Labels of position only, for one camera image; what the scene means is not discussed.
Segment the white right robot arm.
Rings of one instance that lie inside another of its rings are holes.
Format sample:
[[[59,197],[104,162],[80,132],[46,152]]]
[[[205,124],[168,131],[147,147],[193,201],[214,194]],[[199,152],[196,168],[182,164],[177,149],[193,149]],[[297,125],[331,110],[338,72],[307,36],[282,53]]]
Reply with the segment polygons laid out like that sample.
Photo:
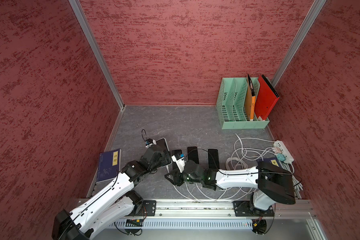
[[[267,162],[260,162],[255,167],[242,170],[218,170],[204,169],[189,161],[177,170],[167,173],[165,178],[174,186],[187,182],[199,183],[214,191],[229,188],[254,189],[252,206],[262,211],[268,210],[275,203],[296,203],[293,174]]]

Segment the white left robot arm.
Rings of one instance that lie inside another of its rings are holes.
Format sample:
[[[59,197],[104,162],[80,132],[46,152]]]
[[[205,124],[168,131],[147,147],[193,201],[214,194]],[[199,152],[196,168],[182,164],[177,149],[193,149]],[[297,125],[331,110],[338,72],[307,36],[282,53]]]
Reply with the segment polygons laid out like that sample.
[[[171,163],[166,145],[152,145],[138,161],[130,161],[101,191],[68,212],[55,216],[54,240],[92,240],[111,223],[142,209],[142,197],[133,189],[151,172]]]

